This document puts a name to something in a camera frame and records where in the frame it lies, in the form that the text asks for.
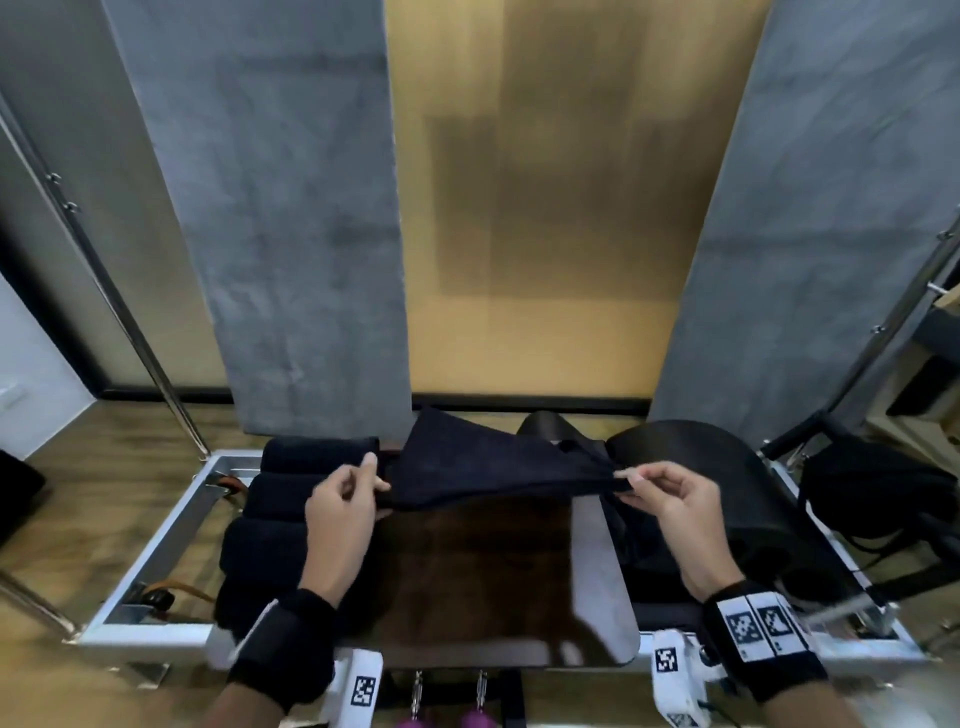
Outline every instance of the wall outlet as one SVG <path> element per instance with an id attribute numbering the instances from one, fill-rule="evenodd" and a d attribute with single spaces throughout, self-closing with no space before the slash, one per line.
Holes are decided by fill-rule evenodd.
<path id="1" fill-rule="evenodd" d="M 27 389 L 20 382 L 15 381 L 0 389 L 0 412 L 10 409 L 27 396 Z"/>

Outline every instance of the dark tabletop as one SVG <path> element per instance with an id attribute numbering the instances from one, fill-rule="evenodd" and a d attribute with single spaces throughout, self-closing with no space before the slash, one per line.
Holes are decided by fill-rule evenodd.
<path id="1" fill-rule="evenodd" d="M 612 667 L 640 635 L 597 496 L 480 498 L 374 530 L 345 643 L 385 667 Z"/>

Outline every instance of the metal rod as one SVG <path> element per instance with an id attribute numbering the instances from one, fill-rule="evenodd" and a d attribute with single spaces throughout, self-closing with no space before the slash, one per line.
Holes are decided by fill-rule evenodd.
<path id="1" fill-rule="evenodd" d="M 65 642 L 80 636 L 81 628 L 73 619 L 5 571 L 0 571 L 0 595 L 28 617 L 45 624 Z"/>
<path id="2" fill-rule="evenodd" d="M 927 284 L 940 274 L 944 266 L 953 258 L 953 254 L 956 253 L 957 248 L 960 247 L 960 235 L 957 234 L 958 232 L 960 232 L 960 206 L 957 208 L 957 214 L 953 219 L 953 224 L 937 235 L 940 244 L 933 250 L 933 253 L 930 254 L 930 257 L 917 272 L 917 275 L 914 276 L 909 285 L 907 285 L 906 290 L 903 291 L 884 322 L 874 327 L 873 338 L 870 339 L 866 348 L 860 353 L 856 361 L 853 362 L 853 366 L 847 372 L 844 380 L 828 400 L 827 406 L 825 407 L 827 412 L 832 412 L 837 408 L 837 405 L 843 401 L 844 397 L 850 393 L 857 382 L 860 381 L 867 373 L 867 370 L 870 369 L 873 363 L 890 345 L 890 342 L 893 341 L 893 338 L 903 327 L 903 324 L 906 323 L 910 314 L 913 313 L 917 307 L 917 304 L 920 303 L 921 299 L 927 294 Z"/>
<path id="3" fill-rule="evenodd" d="M 47 205 L 63 226 L 67 239 L 84 262 L 86 271 L 96 283 L 100 295 L 104 297 L 104 301 L 107 302 L 107 306 L 109 306 L 120 328 L 127 335 L 133 350 L 140 357 L 140 361 L 143 362 L 143 366 L 156 384 L 156 388 L 160 390 L 160 394 L 163 395 L 180 426 L 189 435 L 193 444 L 197 446 L 203 460 L 206 460 L 210 456 L 210 448 L 197 430 L 197 426 L 194 425 L 190 414 L 184 408 L 183 402 L 180 401 L 180 397 L 174 390 L 166 372 L 163 371 L 163 367 L 160 366 L 154 350 L 147 342 L 147 338 L 143 335 L 136 319 L 133 318 L 130 309 L 127 308 L 127 304 L 120 295 L 119 289 L 113 283 L 107 267 L 86 236 L 86 232 L 78 219 L 80 208 L 64 197 L 63 190 L 60 187 L 60 175 L 51 172 L 44 163 L 30 137 L 17 121 L 16 115 L 7 103 L 2 91 L 0 91 L 0 127 L 3 127 L 13 150 L 20 157 L 20 161 L 23 162 L 24 167 L 30 173 L 37 189 L 40 190 Z"/>

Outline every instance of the qr code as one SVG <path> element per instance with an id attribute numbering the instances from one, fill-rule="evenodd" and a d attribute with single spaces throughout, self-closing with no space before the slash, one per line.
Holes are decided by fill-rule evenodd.
<path id="1" fill-rule="evenodd" d="M 793 634 L 793 627 L 780 607 L 758 607 L 757 613 L 771 637 L 786 637 Z"/>
<path id="2" fill-rule="evenodd" d="M 738 612 L 726 617 L 733 640 L 737 644 L 753 644 L 763 641 L 763 634 L 750 612 Z"/>
<path id="3" fill-rule="evenodd" d="M 373 704 L 373 692 L 376 689 L 375 677 L 357 676 L 357 681 L 353 683 L 353 695 L 350 697 L 350 705 L 359 705 L 368 707 Z"/>
<path id="4" fill-rule="evenodd" d="M 666 719 L 674 728 L 700 728 L 693 716 L 688 716 L 686 713 L 668 713 Z"/>
<path id="5" fill-rule="evenodd" d="M 677 671 L 677 650 L 673 647 L 658 649 L 654 657 L 657 661 L 657 672 Z"/>

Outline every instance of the brass panel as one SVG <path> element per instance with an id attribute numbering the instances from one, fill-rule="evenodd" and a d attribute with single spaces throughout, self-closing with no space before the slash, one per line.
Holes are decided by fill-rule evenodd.
<path id="1" fill-rule="evenodd" d="M 387 0 L 415 391 L 650 396 L 769 0 Z"/>

